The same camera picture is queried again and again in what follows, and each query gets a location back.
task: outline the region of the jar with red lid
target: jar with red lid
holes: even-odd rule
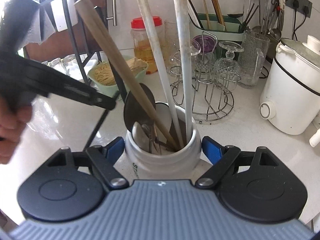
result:
[[[165,42],[164,42],[164,27],[162,19],[159,16],[153,16],[153,22],[155,23],[156,31],[159,38],[162,54],[165,53]],[[148,62],[149,67],[147,74],[152,74],[158,70],[153,57],[151,45],[148,39],[147,31],[145,29],[142,17],[135,18],[131,22],[131,36],[133,38],[134,55]]]

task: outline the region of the metal door handle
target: metal door handle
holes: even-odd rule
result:
[[[106,21],[113,20],[113,26],[117,26],[117,6],[116,0],[112,0],[112,16],[106,15]]]

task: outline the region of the black band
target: black band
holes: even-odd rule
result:
[[[300,84],[301,86],[303,86],[305,89],[308,89],[311,93],[314,93],[315,95],[320,97],[320,93],[318,93],[317,91],[314,91],[313,89],[311,89],[310,87],[308,87],[307,85],[303,84],[300,80],[296,79],[294,76],[292,76],[284,67],[281,66],[281,64],[277,61],[276,57],[274,58],[276,64],[289,76],[291,77],[295,82],[297,82],[298,84]]]

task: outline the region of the red lid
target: red lid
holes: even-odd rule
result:
[[[159,16],[153,16],[153,22],[155,23],[156,27],[162,25],[162,19]],[[131,28],[145,29],[142,17],[133,19],[131,22]]]

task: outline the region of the light green bowl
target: light green bowl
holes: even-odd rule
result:
[[[132,57],[132,56],[123,55],[123,58],[124,58],[124,60],[127,61],[127,60],[129,60],[129,59],[131,59],[131,58],[133,58],[133,57]],[[104,94],[104,95],[106,95],[106,96],[108,96],[108,97],[113,97],[113,95],[119,90],[119,89],[118,89],[118,86],[117,86],[117,85],[105,86],[105,85],[102,85],[101,83],[99,83],[98,81],[96,81],[95,78],[94,78],[94,71],[95,71],[95,69],[96,69],[97,67],[99,67],[99,66],[97,65],[97,66],[93,67],[93,68],[88,72],[88,77],[97,85],[99,91],[100,91],[102,94]],[[144,79],[144,77],[145,77],[145,75],[146,75],[146,72],[147,72],[147,68],[141,70],[141,71],[136,75],[136,80],[138,81],[138,83],[142,83],[142,82],[143,82],[143,79]]]

